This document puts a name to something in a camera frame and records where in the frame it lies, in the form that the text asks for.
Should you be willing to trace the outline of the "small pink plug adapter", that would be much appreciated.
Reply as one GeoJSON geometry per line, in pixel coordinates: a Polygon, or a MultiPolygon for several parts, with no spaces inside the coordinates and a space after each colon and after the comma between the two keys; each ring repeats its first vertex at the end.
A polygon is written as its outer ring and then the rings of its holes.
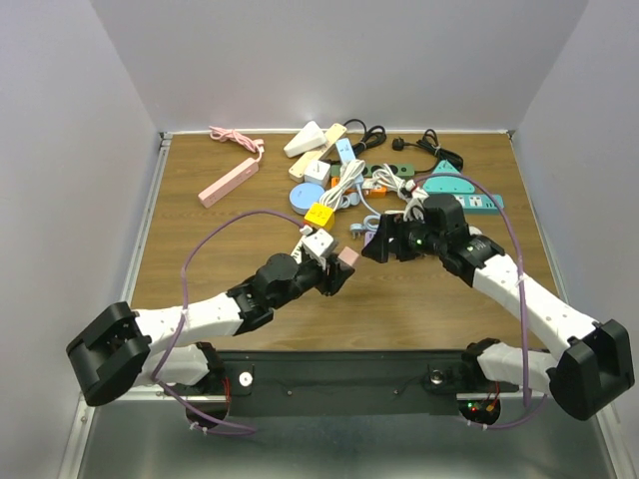
{"type": "Polygon", "coordinates": [[[354,268],[356,262],[359,259],[359,253],[349,246],[345,246],[338,254],[337,259],[347,266],[354,268]]]}

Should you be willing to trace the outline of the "yellow cube socket adapter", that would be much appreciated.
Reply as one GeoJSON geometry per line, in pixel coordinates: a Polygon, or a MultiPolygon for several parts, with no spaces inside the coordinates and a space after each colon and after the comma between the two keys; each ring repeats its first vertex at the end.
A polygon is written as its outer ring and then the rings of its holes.
{"type": "Polygon", "coordinates": [[[334,226],[334,209],[321,203],[313,203],[304,216],[304,223],[329,232],[334,226]]]}

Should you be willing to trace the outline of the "white usb power strip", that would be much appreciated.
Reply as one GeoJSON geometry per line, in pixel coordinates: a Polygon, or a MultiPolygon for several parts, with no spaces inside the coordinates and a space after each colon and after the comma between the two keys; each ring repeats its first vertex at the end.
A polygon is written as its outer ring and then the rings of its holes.
{"type": "Polygon", "coordinates": [[[291,257],[296,261],[296,263],[302,263],[308,258],[303,239],[300,239],[295,245],[291,252],[291,257]]]}

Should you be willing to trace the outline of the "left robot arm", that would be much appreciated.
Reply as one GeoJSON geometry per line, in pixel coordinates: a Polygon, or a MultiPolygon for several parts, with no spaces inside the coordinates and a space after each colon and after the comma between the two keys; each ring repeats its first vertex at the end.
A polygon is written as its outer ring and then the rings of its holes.
{"type": "Polygon", "coordinates": [[[337,294],[357,259],[349,247],[326,257],[276,253],[240,284],[187,306],[134,310],[126,301],[110,304],[66,347],[87,404],[106,405],[157,381],[215,391],[223,370],[207,339],[252,332],[311,289],[337,294]]]}

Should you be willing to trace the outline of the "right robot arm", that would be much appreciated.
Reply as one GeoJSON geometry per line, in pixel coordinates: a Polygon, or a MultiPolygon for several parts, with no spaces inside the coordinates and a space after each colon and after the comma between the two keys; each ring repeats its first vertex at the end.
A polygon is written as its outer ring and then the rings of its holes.
{"type": "Polygon", "coordinates": [[[618,321],[601,322],[558,298],[524,272],[497,242],[470,226],[458,200],[437,194],[410,214],[384,214],[364,257],[385,263],[425,255],[511,313],[542,351],[486,338],[462,354],[459,377],[471,389],[507,382],[551,396],[587,420],[635,384],[630,337],[618,321]]]}

